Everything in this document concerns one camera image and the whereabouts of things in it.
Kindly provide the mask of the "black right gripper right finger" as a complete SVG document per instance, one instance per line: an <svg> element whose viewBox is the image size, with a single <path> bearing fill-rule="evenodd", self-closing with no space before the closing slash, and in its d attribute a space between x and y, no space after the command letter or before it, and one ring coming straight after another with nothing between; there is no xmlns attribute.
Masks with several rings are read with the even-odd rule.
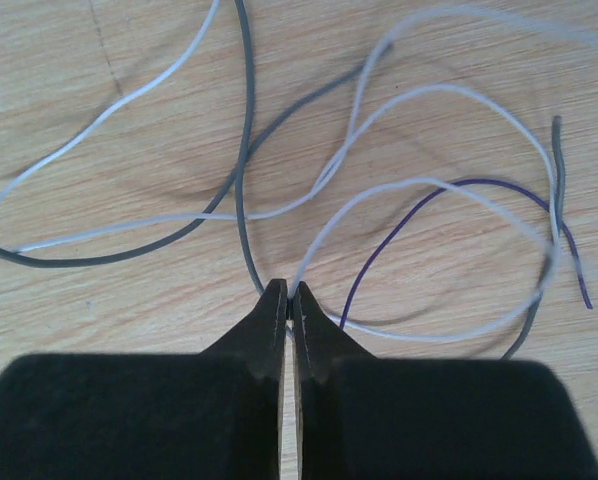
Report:
<svg viewBox="0 0 598 480"><path fill-rule="evenodd" d="M545 365L372 355L306 285L292 300L304 479L598 479Z"/></svg>

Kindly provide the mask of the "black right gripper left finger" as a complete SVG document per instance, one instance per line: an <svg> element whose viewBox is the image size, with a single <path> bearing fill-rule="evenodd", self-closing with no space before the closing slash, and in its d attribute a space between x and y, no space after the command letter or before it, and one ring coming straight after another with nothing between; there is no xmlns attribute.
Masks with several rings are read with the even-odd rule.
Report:
<svg viewBox="0 0 598 480"><path fill-rule="evenodd" d="M287 286L198 353L36 353L0 373L0 479L275 479Z"/></svg>

